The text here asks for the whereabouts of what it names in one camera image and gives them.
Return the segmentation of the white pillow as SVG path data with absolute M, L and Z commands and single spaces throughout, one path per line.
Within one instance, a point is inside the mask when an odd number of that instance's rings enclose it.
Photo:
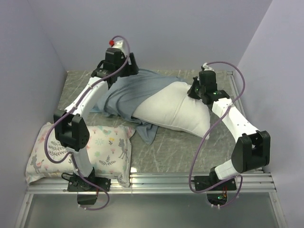
M 133 117 L 202 138 L 210 128 L 209 109 L 201 100 L 190 98 L 189 89 L 185 82 L 173 82 L 143 101 Z

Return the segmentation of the blue-grey pillowcase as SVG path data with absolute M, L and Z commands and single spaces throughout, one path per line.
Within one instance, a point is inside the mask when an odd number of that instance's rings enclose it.
M 142 102 L 173 82 L 185 80 L 178 76 L 164 76 L 140 69 L 136 75 L 119 77 L 97 101 L 91 113 L 101 113 L 106 117 L 120 116 L 125 121 L 136 124 L 136 131 L 141 139 L 151 145 L 158 126 L 133 117 L 133 113 Z

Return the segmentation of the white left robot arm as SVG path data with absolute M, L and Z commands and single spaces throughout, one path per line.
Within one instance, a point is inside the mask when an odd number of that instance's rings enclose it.
M 71 156 L 74 180 L 79 181 L 79 186 L 85 191 L 92 190 L 96 184 L 95 170 L 86 148 L 90 138 L 86 118 L 118 77 L 137 73 L 138 67 L 129 48 L 113 45 L 106 50 L 104 60 L 92 72 L 77 99 L 65 110 L 54 113 L 55 138 Z

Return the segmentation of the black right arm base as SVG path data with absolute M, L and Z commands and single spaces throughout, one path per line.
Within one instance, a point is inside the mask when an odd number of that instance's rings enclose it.
M 194 176 L 195 191 L 203 191 L 212 187 L 207 193 L 207 202 L 211 206 L 218 208 L 225 206 L 228 203 L 228 191 L 237 190 L 235 178 L 229 180 L 219 180 L 217 177 L 211 176 Z

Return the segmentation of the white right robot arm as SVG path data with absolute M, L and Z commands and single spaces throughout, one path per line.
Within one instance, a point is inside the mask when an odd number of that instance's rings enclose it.
M 225 186 L 227 178 L 269 164 L 270 134 L 253 126 L 234 106 L 230 96 L 224 90 L 218 90 L 213 70 L 204 68 L 199 72 L 199 76 L 193 79 L 188 96 L 207 105 L 236 142 L 230 160 L 211 170 L 211 188 L 219 190 Z

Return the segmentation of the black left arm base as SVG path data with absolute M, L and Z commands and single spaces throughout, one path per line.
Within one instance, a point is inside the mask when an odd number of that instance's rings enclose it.
M 86 183 L 80 176 L 75 173 L 62 173 L 61 178 L 68 182 L 67 191 L 77 193 L 77 202 L 81 206 L 94 205 L 98 198 L 100 189 Z M 110 190 L 111 180 L 103 177 L 96 177 L 95 173 L 91 173 L 86 180 L 94 185 L 104 189 L 106 192 Z

